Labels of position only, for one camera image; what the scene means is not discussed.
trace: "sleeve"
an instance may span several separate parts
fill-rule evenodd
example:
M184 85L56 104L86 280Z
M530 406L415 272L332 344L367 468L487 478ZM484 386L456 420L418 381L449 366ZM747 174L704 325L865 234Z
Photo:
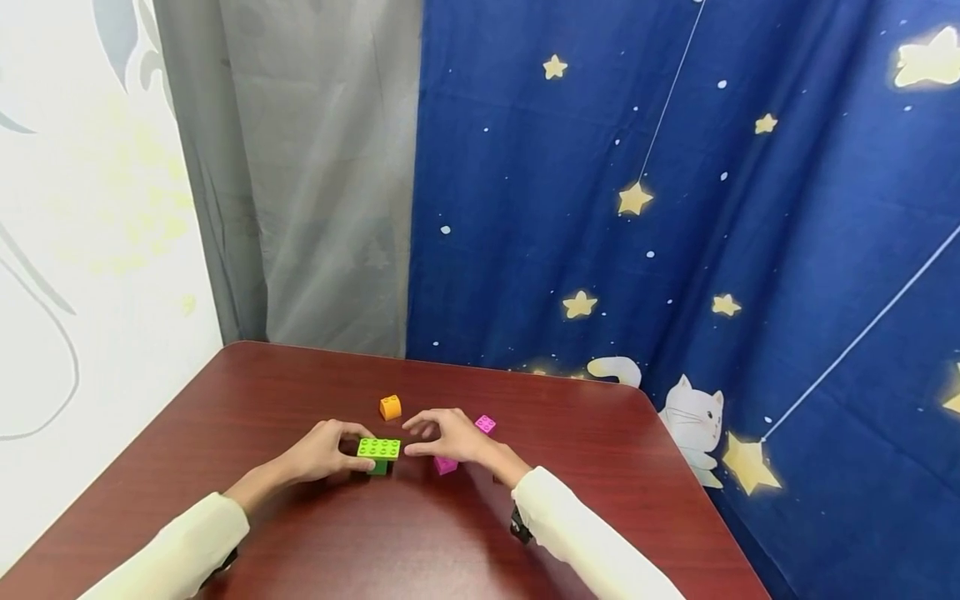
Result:
M185 600L250 532L243 509L218 493L175 518L80 600Z
M550 471L524 475L513 498L537 543L572 566L601 600L683 600L666 575Z

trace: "hand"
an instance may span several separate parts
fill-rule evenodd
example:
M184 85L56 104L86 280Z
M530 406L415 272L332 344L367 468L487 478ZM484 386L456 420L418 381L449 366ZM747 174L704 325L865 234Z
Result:
M407 456L442 456L459 462L478 462L493 442L459 408L435 408L422 411L403 423L403 428L421 438L435 434L433 442L404 446Z
M347 456L340 451L340 441L349 438L375 438L359 423L336 419L322 420L310 433L276 458L293 483L316 481L341 470L371 470L375 463L368 458Z

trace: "table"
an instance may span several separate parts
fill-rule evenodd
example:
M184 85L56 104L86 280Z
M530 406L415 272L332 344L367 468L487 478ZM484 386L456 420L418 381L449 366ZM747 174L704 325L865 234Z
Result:
M686 595L767 598L642 392L627 386L256 342L221 350L0 580L0 597L74 599L171 518L312 424L460 406L544 465ZM257 515L203 598L588 597L565 564L507 530L508 491L477 466L440 477L401 456L388 477L302 485Z

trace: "lime green brick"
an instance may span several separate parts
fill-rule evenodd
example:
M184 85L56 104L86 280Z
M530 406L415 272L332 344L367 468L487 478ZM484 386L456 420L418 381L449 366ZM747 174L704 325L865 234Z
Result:
M400 440L383 440L380 438L364 438L360 440L357 456L372 458L377 461L395 461L400 455Z
M388 466L390 463L387 462L387 461L375 461L375 462L376 462L376 467L374 467L374 468L370 469L369 471L367 471L367 474L368 474L368 475L386 475L386 474L387 474L387 466Z

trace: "orange lego brick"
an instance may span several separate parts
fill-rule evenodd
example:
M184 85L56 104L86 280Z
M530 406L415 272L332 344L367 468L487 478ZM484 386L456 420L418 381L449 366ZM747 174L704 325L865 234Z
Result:
M400 413L400 398L390 396L380 400L380 416L384 420L396 419Z

